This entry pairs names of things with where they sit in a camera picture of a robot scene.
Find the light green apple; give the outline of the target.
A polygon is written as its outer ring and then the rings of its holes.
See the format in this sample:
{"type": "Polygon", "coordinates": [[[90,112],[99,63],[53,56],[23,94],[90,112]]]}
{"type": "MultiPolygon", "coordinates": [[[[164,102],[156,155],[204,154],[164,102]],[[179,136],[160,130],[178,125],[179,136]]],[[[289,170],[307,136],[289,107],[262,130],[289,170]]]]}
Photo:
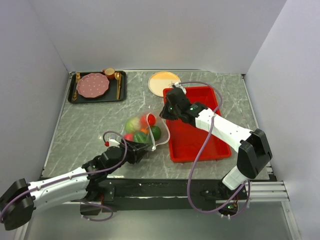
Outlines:
{"type": "Polygon", "coordinates": [[[140,119],[138,117],[131,117],[127,120],[124,128],[127,134],[139,131],[141,129],[140,119]]]}

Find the red tomato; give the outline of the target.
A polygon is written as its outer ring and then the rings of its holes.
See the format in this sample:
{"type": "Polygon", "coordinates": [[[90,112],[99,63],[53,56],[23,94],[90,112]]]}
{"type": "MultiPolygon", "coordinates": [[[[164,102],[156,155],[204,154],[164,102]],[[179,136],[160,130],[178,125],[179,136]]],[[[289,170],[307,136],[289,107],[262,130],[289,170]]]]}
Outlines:
{"type": "Polygon", "coordinates": [[[147,126],[154,126],[156,122],[156,117],[151,113],[145,114],[140,118],[140,126],[142,128],[145,128],[147,126]]]}

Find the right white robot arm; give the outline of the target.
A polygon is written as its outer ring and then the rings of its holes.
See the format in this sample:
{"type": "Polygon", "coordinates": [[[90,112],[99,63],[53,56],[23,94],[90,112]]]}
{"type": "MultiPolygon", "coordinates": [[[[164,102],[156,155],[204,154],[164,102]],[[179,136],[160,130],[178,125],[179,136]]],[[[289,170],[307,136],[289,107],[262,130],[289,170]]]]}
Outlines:
{"type": "Polygon", "coordinates": [[[264,131],[240,127],[219,116],[200,102],[190,103],[184,87],[174,87],[165,94],[165,105],[160,117],[166,120],[181,120],[194,128],[208,132],[222,140],[237,153],[237,163],[222,179],[219,195],[232,198],[237,187],[246,180],[253,180],[273,158],[264,131]]]}

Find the green lime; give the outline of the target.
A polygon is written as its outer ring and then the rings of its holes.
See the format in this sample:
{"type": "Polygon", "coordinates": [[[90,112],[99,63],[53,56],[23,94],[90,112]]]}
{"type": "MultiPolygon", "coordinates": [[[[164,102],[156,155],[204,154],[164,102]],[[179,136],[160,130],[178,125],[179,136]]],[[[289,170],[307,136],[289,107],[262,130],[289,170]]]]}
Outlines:
{"type": "Polygon", "coordinates": [[[151,133],[153,135],[154,140],[158,141],[161,138],[161,135],[162,135],[161,129],[158,126],[153,125],[153,126],[150,127],[150,130],[151,130],[151,133]]]}

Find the red apple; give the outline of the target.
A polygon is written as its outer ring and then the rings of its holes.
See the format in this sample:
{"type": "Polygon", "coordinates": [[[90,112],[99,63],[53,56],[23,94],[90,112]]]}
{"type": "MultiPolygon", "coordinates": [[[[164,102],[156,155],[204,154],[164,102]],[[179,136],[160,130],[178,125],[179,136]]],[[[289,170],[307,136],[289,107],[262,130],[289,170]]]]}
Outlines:
{"type": "Polygon", "coordinates": [[[127,133],[125,136],[124,136],[124,139],[126,141],[131,141],[133,142],[134,141],[134,133],[127,133]]]}

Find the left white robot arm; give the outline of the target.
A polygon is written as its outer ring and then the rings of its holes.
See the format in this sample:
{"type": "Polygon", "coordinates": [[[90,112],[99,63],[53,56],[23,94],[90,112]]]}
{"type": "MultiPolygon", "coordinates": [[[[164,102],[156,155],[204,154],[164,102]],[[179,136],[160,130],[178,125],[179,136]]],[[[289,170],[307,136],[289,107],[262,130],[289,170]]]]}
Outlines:
{"type": "Polygon", "coordinates": [[[155,146],[133,141],[107,143],[102,154],[68,173],[45,180],[16,180],[0,197],[0,222],[7,231],[28,223],[35,211],[72,201],[93,201],[99,183],[123,164],[137,164],[155,146]]]}

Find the orange fruit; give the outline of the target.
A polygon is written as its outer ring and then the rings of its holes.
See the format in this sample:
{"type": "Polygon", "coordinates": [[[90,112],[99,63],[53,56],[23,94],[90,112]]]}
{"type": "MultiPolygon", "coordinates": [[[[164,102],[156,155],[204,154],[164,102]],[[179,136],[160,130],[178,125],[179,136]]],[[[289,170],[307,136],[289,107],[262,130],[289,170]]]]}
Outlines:
{"type": "Polygon", "coordinates": [[[149,131],[146,128],[141,128],[140,131],[145,133],[146,135],[148,135],[149,133],[149,131]]]}

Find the clear zip top bag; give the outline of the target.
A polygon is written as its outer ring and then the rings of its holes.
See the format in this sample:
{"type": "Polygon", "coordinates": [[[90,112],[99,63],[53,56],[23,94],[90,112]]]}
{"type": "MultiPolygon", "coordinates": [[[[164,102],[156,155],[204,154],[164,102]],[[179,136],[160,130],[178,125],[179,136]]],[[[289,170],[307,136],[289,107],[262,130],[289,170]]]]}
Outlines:
{"type": "Polygon", "coordinates": [[[161,129],[161,137],[158,141],[155,141],[153,134],[151,132],[151,126],[148,125],[147,127],[140,128],[140,129],[144,128],[144,129],[148,130],[146,144],[148,144],[151,147],[151,151],[155,151],[158,146],[165,145],[169,142],[169,140],[171,138],[171,133],[170,133],[170,130],[166,124],[166,121],[163,118],[156,116],[156,114],[153,112],[146,112],[146,113],[143,113],[140,115],[132,116],[130,118],[138,117],[140,119],[143,115],[146,115],[146,114],[153,114],[156,118],[156,124],[154,126],[158,126],[161,129]]]}

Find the green bell pepper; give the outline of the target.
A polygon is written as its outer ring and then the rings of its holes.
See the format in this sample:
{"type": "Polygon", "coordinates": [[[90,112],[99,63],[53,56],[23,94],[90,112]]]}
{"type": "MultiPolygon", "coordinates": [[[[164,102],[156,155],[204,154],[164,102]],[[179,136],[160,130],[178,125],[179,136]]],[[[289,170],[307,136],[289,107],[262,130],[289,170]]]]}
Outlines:
{"type": "Polygon", "coordinates": [[[148,135],[142,131],[136,131],[133,134],[133,141],[135,143],[145,144],[147,142],[148,135]]]}

